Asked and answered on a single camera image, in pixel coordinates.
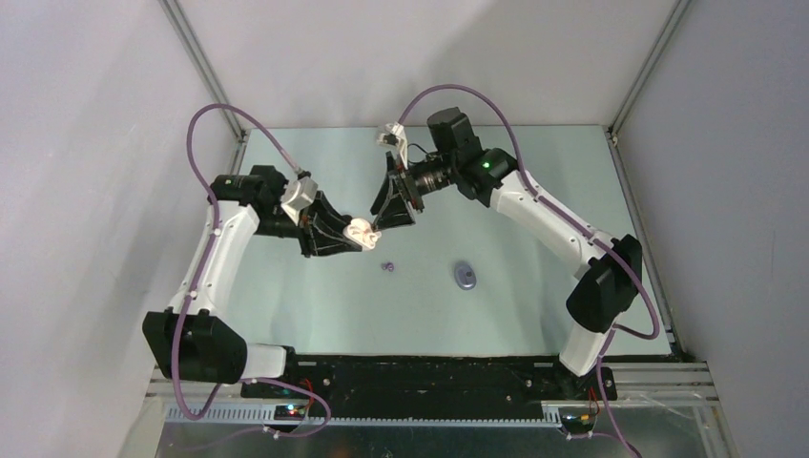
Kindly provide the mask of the white earbud charging case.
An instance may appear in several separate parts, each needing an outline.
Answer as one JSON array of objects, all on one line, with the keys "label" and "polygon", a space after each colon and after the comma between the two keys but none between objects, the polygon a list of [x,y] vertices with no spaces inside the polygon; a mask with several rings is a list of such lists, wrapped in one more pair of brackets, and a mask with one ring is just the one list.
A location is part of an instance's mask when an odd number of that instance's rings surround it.
[{"label": "white earbud charging case", "polygon": [[362,218],[353,218],[342,229],[342,234],[350,241],[361,246],[363,251],[373,250],[382,236],[372,224]]}]

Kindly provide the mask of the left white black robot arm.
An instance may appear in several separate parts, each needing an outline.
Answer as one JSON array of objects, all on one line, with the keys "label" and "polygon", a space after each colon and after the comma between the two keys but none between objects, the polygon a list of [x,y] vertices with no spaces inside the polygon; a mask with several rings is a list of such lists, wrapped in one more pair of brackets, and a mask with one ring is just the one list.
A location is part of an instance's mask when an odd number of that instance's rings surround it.
[{"label": "left white black robot arm", "polygon": [[264,378],[277,396],[290,397],[301,385],[290,348],[248,343],[225,321],[249,241],[294,239],[310,258],[372,250],[381,234],[335,210],[310,177],[290,181],[273,166],[220,175],[211,191],[192,264],[167,309],[146,315],[144,337],[168,379],[232,385]]}]

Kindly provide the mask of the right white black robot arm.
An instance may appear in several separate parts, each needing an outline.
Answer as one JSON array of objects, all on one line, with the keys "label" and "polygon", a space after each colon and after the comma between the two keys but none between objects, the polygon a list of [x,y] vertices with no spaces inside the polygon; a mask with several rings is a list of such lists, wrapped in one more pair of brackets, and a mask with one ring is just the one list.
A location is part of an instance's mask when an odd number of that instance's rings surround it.
[{"label": "right white black robot arm", "polygon": [[372,207],[380,232],[412,225],[426,195],[455,186],[469,200],[503,215],[537,237],[576,278],[566,300],[573,326],[554,374],[558,392],[578,399],[593,385],[591,370],[618,317],[639,293],[642,249],[632,235],[621,239],[578,217],[519,167],[514,154],[486,148],[468,116],[444,109],[427,120],[434,151],[421,161],[407,157],[405,127],[384,125],[377,134],[387,148],[386,175]]}]

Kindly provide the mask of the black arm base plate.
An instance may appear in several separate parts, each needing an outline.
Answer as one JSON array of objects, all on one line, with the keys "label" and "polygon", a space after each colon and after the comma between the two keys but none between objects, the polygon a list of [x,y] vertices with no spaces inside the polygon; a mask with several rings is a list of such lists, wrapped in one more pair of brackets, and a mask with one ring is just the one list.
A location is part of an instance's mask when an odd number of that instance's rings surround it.
[{"label": "black arm base plate", "polygon": [[379,386],[427,391],[500,388],[542,400],[617,399],[612,370],[602,366],[584,376],[569,372],[556,356],[440,357],[413,355],[300,354],[290,357],[280,380],[313,387],[324,395],[338,388]]}]

